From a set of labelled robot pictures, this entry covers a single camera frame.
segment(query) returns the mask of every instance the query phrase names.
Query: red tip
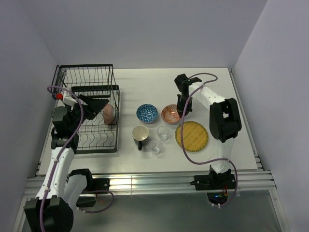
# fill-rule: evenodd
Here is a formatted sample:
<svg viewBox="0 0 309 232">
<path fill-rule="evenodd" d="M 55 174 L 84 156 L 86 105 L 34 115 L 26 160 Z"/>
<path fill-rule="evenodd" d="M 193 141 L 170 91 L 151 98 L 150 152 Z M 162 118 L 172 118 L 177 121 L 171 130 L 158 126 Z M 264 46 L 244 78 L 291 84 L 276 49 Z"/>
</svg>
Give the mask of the red tip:
<svg viewBox="0 0 309 232">
<path fill-rule="evenodd" d="M 62 93 L 56 93 L 56 100 L 62 100 L 62 99 L 63 99 Z"/>
</svg>

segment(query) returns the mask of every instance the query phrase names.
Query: wire dish rack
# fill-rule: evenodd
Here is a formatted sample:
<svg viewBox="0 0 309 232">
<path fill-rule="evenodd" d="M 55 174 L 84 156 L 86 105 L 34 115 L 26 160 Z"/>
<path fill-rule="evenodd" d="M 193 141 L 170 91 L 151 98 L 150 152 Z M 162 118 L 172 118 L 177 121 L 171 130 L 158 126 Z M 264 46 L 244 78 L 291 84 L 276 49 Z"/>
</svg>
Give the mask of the wire dish rack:
<svg viewBox="0 0 309 232">
<path fill-rule="evenodd" d="M 77 154 L 111 153 L 117 151 L 120 91 L 112 64 L 57 66 L 53 85 L 71 88 L 77 96 L 108 99 L 115 120 L 105 124 L 103 110 L 93 120 L 85 120 L 79 129 Z"/>
</svg>

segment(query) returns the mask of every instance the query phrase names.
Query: round woven mat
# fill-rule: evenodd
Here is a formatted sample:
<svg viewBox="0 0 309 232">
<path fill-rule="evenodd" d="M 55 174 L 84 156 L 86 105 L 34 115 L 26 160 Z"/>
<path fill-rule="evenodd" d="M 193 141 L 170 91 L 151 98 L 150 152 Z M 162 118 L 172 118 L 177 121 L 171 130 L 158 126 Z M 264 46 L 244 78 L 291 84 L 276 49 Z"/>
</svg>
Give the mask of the round woven mat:
<svg viewBox="0 0 309 232">
<path fill-rule="evenodd" d="M 179 125 L 175 131 L 175 139 L 180 147 L 182 143 L 180 140 Z M 183 144 L 186 151 L 198 152 L 206 147 L 208 143 L 208 133 L 201 124 L 194 121 L 186 121 L 183 124 Z"/>
</svg>

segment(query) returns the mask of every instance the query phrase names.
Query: white mug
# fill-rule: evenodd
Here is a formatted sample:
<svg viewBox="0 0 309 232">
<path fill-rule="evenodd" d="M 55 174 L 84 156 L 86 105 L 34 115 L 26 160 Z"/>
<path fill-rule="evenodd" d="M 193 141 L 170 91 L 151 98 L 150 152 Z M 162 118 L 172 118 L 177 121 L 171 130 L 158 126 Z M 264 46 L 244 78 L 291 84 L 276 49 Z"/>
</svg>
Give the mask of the white mug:
<svg viewBox="0 0 309 232">
<path fill-rule="evenodd" d="M 148 143 L 149 130 L 144 125 L 136 126 L 132 131 L 132 137 L 138 145 L 139 151 L 141 151 L 142 146 Z"/>
</svg>

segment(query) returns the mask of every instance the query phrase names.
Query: glass cup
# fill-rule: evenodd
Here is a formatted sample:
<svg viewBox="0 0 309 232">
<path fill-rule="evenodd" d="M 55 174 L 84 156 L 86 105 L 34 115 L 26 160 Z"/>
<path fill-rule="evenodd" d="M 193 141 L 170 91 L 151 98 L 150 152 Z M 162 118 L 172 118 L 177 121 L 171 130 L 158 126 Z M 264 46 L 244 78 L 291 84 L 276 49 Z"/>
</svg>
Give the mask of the glass cup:
<svg viewBox="0 0 309 232">
<path fill-rule="evenodd" d="M 154 155 L 157 155 L 161 151 L 162 144 L 159 140 L 155 139 L 155 140 L 150 141 L 149 147 L 150 147 L 151 153 Z"/>
<path fill-rule="evenodd" d="M 168 139 L 169 129 L 167 127 L 159 127 L 156 132 L 160 140 L 165 141 Z"/>
</svg>

